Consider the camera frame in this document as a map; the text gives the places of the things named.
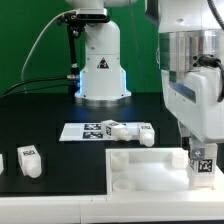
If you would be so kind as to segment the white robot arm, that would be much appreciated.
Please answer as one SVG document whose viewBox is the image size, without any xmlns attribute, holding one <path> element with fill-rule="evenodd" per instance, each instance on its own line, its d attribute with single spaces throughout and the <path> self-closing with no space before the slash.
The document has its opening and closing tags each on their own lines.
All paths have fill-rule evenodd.
<svg viewBox="0 0 224 224">
<path fill-rule="evenodd" d="M 65 0 L 70 32 L 85 34 L 85 66 L 75 98 L 94 105 L 130 96 L 119 59 L 119 28 L 109 7 L 138 0 Z M 137 38 L 158 63 L 166 108 L 189 139 L 190 157 L 224 142 L 224 0 L 143 0 Z"/>
</svg>

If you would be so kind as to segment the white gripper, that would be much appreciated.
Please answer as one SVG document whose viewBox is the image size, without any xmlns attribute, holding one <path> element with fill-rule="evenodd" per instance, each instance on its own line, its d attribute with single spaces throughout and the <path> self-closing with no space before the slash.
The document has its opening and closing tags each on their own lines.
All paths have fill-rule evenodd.
<svg viewBox="0 0 224 224">
<path fill-rule="evenodd" d="M 190 144 L 191 158 L 204 158 L 204 143 L 224 143 L 224 100 L 218 102 L 220 71 L 202 68 L 186 73 L 182 82 L 173 81 L 172 75 L 161 71 L 165 105 L 181 122 L 181 146 Z M 190 138 L 190 132 L 198 139 Z"/>
</svg>

